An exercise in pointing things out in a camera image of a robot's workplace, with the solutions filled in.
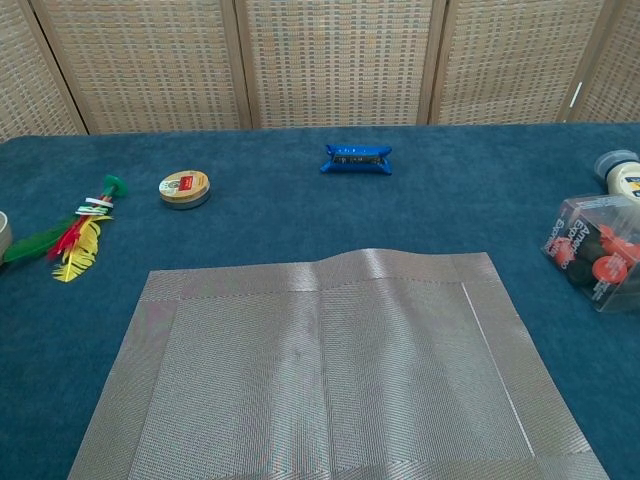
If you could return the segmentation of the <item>grey woven placemat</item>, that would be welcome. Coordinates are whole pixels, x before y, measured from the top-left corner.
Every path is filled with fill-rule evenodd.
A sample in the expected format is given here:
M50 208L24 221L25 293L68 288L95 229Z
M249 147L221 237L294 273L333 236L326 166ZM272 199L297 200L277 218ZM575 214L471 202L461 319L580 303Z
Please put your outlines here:
M69 480L609 480L484 253L157 270Z

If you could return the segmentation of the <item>cream bowl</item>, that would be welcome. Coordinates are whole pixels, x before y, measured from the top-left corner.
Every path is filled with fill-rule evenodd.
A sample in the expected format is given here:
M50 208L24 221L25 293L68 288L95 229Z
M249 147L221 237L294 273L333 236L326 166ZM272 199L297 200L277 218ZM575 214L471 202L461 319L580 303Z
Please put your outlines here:
M13 241L13 235L7 215L0 211L0 265L4 263L4 255Z

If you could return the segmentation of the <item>blue carpet table cover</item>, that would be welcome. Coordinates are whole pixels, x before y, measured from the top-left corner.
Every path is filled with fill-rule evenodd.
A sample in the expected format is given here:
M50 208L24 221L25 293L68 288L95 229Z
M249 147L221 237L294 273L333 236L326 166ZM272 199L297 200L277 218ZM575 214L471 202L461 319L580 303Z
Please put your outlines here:
M321 173L327 146L389 146L392 174ZM640 154L640 123L320 128L0 143L16 238L70 217L112 174L95 265L63 284L43 259L0 267L0 480L66 480L152 270L314 261L345 251L486 252L611 480L640 480L640 313L600 314L541 245L560 203L596 195L595 160ZM176 210L159 183L211 184Z

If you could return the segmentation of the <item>blue snack packet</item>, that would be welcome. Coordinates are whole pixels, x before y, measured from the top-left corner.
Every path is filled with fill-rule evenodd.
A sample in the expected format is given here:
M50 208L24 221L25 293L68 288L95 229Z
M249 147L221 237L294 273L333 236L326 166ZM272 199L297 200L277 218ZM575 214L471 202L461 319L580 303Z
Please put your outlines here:
M321 173L376 173L391 175L389 146L327 146L329 159L320 167Z

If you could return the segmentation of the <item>round tin with label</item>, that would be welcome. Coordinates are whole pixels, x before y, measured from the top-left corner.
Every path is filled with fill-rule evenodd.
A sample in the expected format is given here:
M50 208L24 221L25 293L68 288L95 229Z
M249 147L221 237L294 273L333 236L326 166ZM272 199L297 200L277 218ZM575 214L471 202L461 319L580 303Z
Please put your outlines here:
M188 210L205 203L211 193L208 176L197 170L183 170L164 178L158 186L161 201L176 210Z

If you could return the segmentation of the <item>woven folding screen panel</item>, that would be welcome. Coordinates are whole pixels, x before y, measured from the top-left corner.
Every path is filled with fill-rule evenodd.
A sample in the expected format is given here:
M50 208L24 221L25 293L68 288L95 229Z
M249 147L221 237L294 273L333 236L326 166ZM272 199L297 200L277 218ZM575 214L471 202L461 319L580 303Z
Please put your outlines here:
M0 143L87 128L29 0L0 0Z
M570 122L640 122L640 0L612 2Z
M249 124L425 125L448 0L233 0Z
M615 0L446 0L433 125L564 120Z
M236 0L29 0L90 134L249 129Z

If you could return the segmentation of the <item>feather shuttlecock toy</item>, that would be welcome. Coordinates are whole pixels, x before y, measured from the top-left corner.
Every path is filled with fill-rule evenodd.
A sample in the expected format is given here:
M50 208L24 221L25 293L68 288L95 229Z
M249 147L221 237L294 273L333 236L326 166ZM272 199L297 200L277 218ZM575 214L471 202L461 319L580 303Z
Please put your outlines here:
M0 255L2 263L16 263L46 255L53 262L52 277L69 283L93 266L101 235L100 223L112 220L113 200L128 193L124 181L114 175L106 175L102 193L86 197L72 217L45 231L32 234L10 245Z

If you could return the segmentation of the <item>clear box of red capsules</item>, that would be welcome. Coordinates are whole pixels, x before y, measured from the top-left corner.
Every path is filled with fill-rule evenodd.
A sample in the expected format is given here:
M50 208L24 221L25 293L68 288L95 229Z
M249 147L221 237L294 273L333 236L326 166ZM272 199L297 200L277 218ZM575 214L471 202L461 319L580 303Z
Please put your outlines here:
M567 198L542 252L600 312L640 311L640 204L622 195Z

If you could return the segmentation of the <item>mayonnaise squeeze bottle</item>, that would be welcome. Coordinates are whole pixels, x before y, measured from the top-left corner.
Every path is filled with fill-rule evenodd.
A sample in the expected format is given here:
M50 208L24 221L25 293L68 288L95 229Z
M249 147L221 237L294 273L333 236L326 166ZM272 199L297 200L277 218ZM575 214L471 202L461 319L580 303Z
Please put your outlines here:
M610 195L640 202L640 156L630 150L614 150L594 163L594 173L606 184Z

